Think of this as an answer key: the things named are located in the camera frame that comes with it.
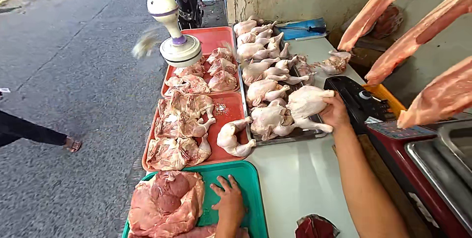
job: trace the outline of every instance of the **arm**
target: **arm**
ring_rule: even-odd
[[[354,225],[362,238],[405,238],[405,224],[390,197],[370,169],[350,124],[344,102],[336,93],[325,98],[329,106],[321,113],[334,127],[334,142],[341,184]]]

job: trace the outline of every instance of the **foot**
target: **foot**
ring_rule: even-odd
[[[64,148],[68,149],[70,152],[76,152],[77,150],[80,149],[81,146],[82,146],[82,142],[68,136],[66,139],[66,144],[64,145]]]

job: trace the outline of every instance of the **black pants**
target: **black pants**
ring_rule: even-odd
[[[67,135],[0,111],[0,147],[21,138],[62,146]]]

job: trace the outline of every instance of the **green plastic tray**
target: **green plastic tray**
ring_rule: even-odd
[[[198,219],[197,226],[207,226],[218,223],[218,211],[211,208],[216,204],[220,197],[209,187],[211,183],[221,186],[216,180],[218,175],[225,178],[233,175],[239,183],[243,194],[244,205],[247,207],[242,227],[249,229],[249,235],[254,238],[266,238],[267,225],[265,222],[264,208],[261,197],[261,188],[259,186],[259,177],[256,168],[247,161],[236,161],[228,163],[216,163],[197,167],[189,167],[183,171],[198,172],[202,175],[205,182],[205,198],[203,204],[203,215]],[[150,173],[143,178],[143,181],[150,180],[157,172]],[[129,232],[129,222],[126,220],[123,229],[122,238],[127,238]]]

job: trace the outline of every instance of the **person's leg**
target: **person's leg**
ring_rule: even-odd
[[[0,131],[3,134],[18,138],[22,137],[40,143],[66,146],[70,151],[78,150],[80,147],[74,139],[69,138],[66,134],[33,124],[2,111],[0,111]]]

